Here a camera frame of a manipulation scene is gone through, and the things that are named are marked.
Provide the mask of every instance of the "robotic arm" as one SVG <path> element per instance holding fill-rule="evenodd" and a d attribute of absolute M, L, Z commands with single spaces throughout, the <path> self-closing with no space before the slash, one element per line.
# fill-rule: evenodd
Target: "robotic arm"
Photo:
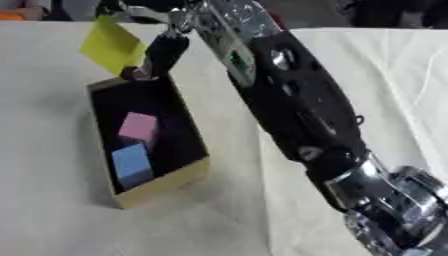
<path fill-rule="evenodd" d="M 319 61 L 252 0 L 199 0 L 168 14 L 121 8 L 168 29 L 149 47 L 129 80 L 166 75 L 196 30 L 227 67 L 229 78 L 283 154 L 307 168 L 328 204 L 372 255 L 448 255 L 438 230 L 448 219 L 448 188 L 427 172 L 390 172 L 367 148 L 350 102 Z"/>

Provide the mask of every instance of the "white cloth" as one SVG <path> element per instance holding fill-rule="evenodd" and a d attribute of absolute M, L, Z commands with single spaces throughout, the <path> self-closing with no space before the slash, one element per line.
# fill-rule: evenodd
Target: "white cloth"
<path fill-rule="evenodd" d="M 224 68 L 196 35 L 172 75 L 210 149 L 210 175 L 135 209 L 105 206 L 101 158 L 84 118 L 84 86 L 111 75 L 78 53 L 89 27 L 0 26 L 3 254 L 368 255 L 303 168 L 286 161 L 257 128 Z M 147 42 L 162 30 L 126 27 Z M 388 166 L 431 167 L 448 181 L 447 32 L 294 33 L 365 115 L 364 137 Z"/>
<path fill-rule="evenodd" d="M 47 10 L 51 10 L 51 0 L 0 0 L 0 10 L 9 10 L 17 8 L 22 2 L 25 2 L 26 7 L 44 7 Z"/>

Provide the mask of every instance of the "open box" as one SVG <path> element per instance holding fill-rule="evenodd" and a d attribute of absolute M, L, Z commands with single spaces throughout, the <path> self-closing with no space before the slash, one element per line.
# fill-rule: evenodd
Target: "open box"
<path fill-rule="evenodd" d="M 88 91 L 109 187 L 122 208 L 130 208 L 206 175 L 209 154 L 170 78 L 148 82 L 116 78 L 88 85 Z M 160 129 L 151 152 L 155 179 L 125 191 L 118 181 L 112 152 L 125 146 L 118 131 L 128 112 L 157 116 Z"/>

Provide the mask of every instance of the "white table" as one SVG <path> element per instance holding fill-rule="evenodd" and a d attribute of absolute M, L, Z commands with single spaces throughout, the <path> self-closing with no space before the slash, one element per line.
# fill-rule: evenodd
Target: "white table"
<path fill-rule="evenodd" d="M 368 255 L 303 168 L 259 130 L 195 35 L 172 75 L 212 154 L 211 173 L 141 207 L 111 208 L 84 88 L 111 75 L 78 53 L 89 27 L 0 25 L 2 255 Z M 126 27 L 147 42 L 162 30 Z M 387 165 L 431 167 L 447 180 L 448 32 L 294 33 L 366 116 L 364 136 Z"/>

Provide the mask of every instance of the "pink cube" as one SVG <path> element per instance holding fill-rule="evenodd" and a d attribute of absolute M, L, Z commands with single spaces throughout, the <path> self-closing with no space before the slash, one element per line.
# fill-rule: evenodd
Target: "pink cube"
<path fill-rule="evenodd" d="M 156 117 L 129 112 L 120 128 L 119 136 L 125 142 L 142 142 L 150 150 L 154 147 L 157 130 Z"/>

